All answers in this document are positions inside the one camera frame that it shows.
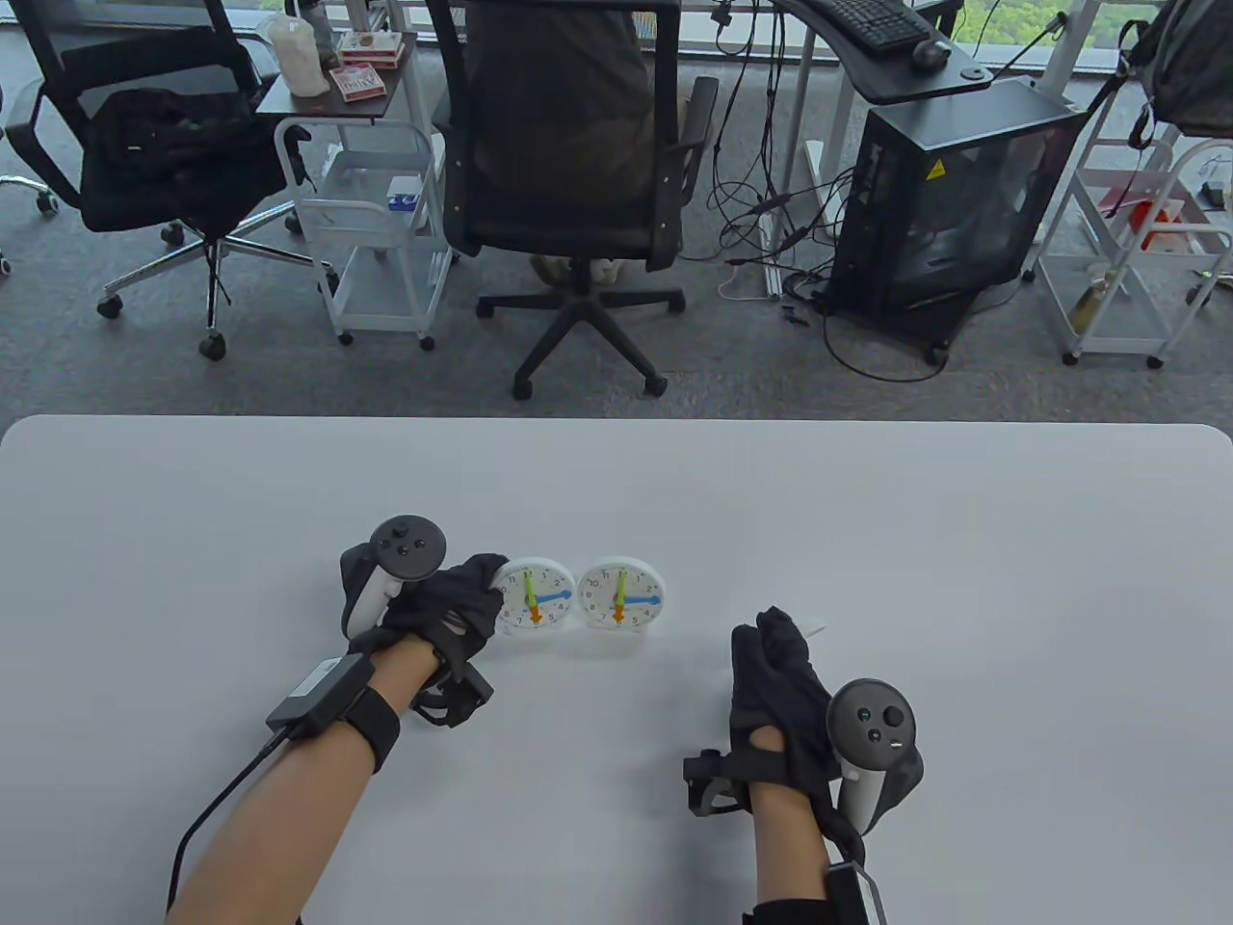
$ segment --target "clock face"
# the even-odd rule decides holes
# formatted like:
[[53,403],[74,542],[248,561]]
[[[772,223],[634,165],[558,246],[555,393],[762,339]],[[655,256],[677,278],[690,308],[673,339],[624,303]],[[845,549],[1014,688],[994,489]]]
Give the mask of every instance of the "clock face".
[[539,557],[506,562],[493,577],[492,587],[506,598],[497,622],[507,633],[560,624],[573,607],[577,594],[568,569],[551,559]]
[[582,613],[605,629],[641,629],[660,615],[663,598],[663,578],[639,559],[600,559],[578,580]]

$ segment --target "black sleeve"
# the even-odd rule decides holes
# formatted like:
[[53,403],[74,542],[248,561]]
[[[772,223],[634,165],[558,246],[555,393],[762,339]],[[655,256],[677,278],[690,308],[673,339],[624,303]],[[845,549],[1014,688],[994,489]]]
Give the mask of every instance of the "black sleeve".
[[777,899],[753,906],[745,925],[838,925],[838,915],[825,899]]

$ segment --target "trees outside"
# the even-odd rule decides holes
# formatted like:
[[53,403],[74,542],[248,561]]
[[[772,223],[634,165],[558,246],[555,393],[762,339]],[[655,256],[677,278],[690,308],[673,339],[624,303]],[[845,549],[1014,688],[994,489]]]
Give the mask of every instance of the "trees outside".
[[[956,38],[961,42],[975,42],[993,5],[994,0],[967,0],[964,11],[959,14],[962,25],[956,31]],[[1039,35],[1053,14],[1059,10],[1069,11],[1070,5],[1071,0],[1001,0],[994,10],[993,18],[989,20],[984,44],[1027,44]],[[1157,7],[1150,4],[1106,5],[1096,17],[1088,44],[1096,48],[1113,48],[1123,22],[1150,20],[1155,10]]]

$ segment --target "black bag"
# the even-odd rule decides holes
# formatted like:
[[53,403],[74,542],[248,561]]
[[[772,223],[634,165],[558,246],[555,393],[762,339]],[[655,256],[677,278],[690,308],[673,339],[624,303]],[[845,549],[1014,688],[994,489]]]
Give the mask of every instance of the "black bag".
[[[1158,122],[1185,134],[1233,137],[1233,2],[1169,0],[1152,22],[1127,23],[1138,42],[1126,54]],[[1131,143],[1143,141],[1147,112]]]
[[[123,222],[115,213],[117,194],[123,192],[129,202],[139,197],[148,204],[150,215],[180,218],[208,239],[229,234],[263,199],[286,186],[274,147],[275,123],[256,116],[243,92],[112,94],[86,133],[81,180],[86,226],[125,227],[115,223]],[[300,181],[305,170],[298,143],[307,138],[298,127],[287,132],[287,154]],[[91,191],[97,195],[91,197]]]

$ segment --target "black computer tower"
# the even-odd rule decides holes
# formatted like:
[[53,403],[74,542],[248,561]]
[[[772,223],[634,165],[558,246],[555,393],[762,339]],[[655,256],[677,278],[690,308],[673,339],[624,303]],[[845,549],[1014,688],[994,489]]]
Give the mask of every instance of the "black computer tower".
[[1018,273],[1085,118],[1027,78],[870,110],[824,308],[948,348]]

